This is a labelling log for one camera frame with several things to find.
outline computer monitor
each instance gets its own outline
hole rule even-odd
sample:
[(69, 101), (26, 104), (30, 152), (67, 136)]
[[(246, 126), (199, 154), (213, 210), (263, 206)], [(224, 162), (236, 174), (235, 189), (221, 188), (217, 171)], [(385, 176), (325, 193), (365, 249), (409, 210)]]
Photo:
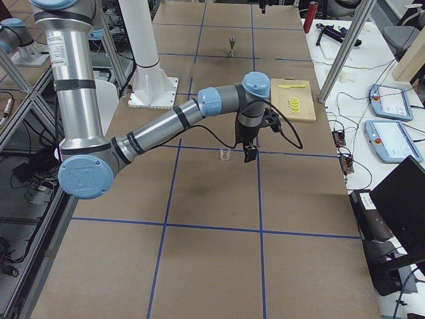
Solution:
[(398, 269), (417, 264), (425, 274), (425, 169), (408, 156), (370, 193), (386, 224), (407, 255), (385, 262), (369, 261), (375, 288), (381, 295), (400, 290)]

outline white table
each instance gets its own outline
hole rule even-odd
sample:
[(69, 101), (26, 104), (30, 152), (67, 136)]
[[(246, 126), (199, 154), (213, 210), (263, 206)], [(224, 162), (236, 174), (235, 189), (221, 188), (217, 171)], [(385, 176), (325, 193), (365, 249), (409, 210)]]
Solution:
[[(312, 60), (315, 63), (315, 72), (319, 85), (322, 86), (327, 73), (331, 66), (323, 63), (331, 64), (332, 60), (326, 60), (321, 49), (317, 47), (316, 41), (319, 36), (319, 30), (315, 28), (316, 23), (323, 23), (324, 25), (335, 25), (337, 27), (349, 28), (351, 22), (349, 21), (324, 21), (315, 20), (311, 27), (311, 30), (306, 34), (307, 42), (309, 45)], [(359, 38), (363, 41), (362, 45), (355, 47), (347, 59), (346, 66), (356, 66), (362, 68), (373, 68), (378, 65), (390, 62), (394, 59), (390, 49), (388, 48), (385, 40), (382, 38), (376, 25), (373, 23), (366, 23), (359, 35)], [(328, 43), (329, 46), (337, 52), (341, 46), (340, 43), (331, 39), (330, 37), (323, 35), (321, 43)], [(388, 64), (374, 68), (372, 70), (365, 69), (354, 69), (354, 68), (343, 68), (343, 73), (348, 76), (350, 80), (341, 82), (338, 80), (327, 99), (325, 106), (327, 108), (329, 120), (338, 120), (344, 127), (353, 127), (355, 124), (350, 120), (359, 123), (359, 129), (357, 134), (354, 129), (348, 129), (345, 134), (347, 147), (354, 150), (354, 160), (366, 166), (372, 173), (373, 180), (368, 186), (369, 189), (373, 189), (379, 184), (396, 166), (397, 164), (384, 164), (375, 155), (372, 147), (370, 147), (368, 140), (364, 133), (364, 121), (376, 118), (370, 108), (368, 107), (368, 100), (366, 97), (369, 94), (370, 87), (377, 82), (379, 76), (383, 73)], [(408, 82), (397, 82), (393, 77), (391, 70), (396, 66), (396, 61), (392, 62), (387, 68), (386, 72), (377, 82), (378, 84), (386, 84), (390, 86), (396, 86), (405, 90), (411, 89), (411, 85)], [(339, 94), (344, 92), (350, 94), (355, 98), (364, 98), (362, 100), (354, 100), (345, 94)], [(421, 106), (421, 102), (413, 90), (408, 91), (408, 98), (411, 105)], [(414, 120), (409, 122), (408, 125), (421, 130), (425, 130), (425, 110), (413, 109)], [(329, 123), (331, 129), (334, 127), (338, 130), (341, 126), (335, 122)], [(425, 134), (415, 132), (408, 128), (408, 132), (413, 140), (425, 138)], [(425, 157), (425, 142), (416, 143), (420, 153)], [(370, 175), (366, 169), (354, 163), (355, 172), (348, 175), (347, 189), (360, 189), (366, 187), (370, 182)], [(398, 241), (392, 240), (396, 247), (400, 246)], [(422, 273), (416, 272), (415, 275), (419, 279), (424, 279)], [(399, 306), (397, 316), (406, 317), (409, 312), (425, 315), (425, 284), (418, 283), (417, 294), (404, 294), (402, 299), (407, 302), (407, 306)], [(398, 298), (398, 292), (381, 297), (378, 295), (379, 305), (382, 315), (392, 316), (394, 307), (396, 306), (395, 300)]]

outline clear plastic cup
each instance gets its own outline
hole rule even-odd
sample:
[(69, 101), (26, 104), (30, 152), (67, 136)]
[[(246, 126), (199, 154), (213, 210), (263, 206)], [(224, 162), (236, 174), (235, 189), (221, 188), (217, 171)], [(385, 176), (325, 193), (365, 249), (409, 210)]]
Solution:
[(230, 148), (221, 148), (220, 149), (220, 160), (228, 161), (230, 159)]

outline gray chair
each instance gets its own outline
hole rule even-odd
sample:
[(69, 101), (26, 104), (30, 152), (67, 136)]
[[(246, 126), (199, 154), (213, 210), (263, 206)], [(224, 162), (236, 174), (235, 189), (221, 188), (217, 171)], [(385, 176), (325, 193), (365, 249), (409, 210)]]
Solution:
[(328, 0), (327, 15), (331, 18), (341, 18), (354, 15), (361, 0)]
[[(412, 45), (418, 36), (420, 30), (425, 27), (425, 10), (422, 9), (420, 3), (405, 6), (407, 9), (417, 9), (415, 14), (409, 16), (401, 25), (385, 27), (382, 30), (382, 36), (389, 44), (390, 48), (395, 51), (396, 56), (402, 56), (404, 52)], [(407, 26), (407, 22), (417, 19), (416, 27)]]

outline red bottle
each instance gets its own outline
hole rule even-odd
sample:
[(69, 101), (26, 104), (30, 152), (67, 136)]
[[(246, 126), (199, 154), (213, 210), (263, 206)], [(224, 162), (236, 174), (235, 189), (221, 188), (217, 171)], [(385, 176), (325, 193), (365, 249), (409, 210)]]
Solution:
[(319, 3), (312, 1), (308, 6), (307, 17), (304, 21), (304, 33), (310, 32), (311, 24), (317, 13), (317, 8), (319, 7)]

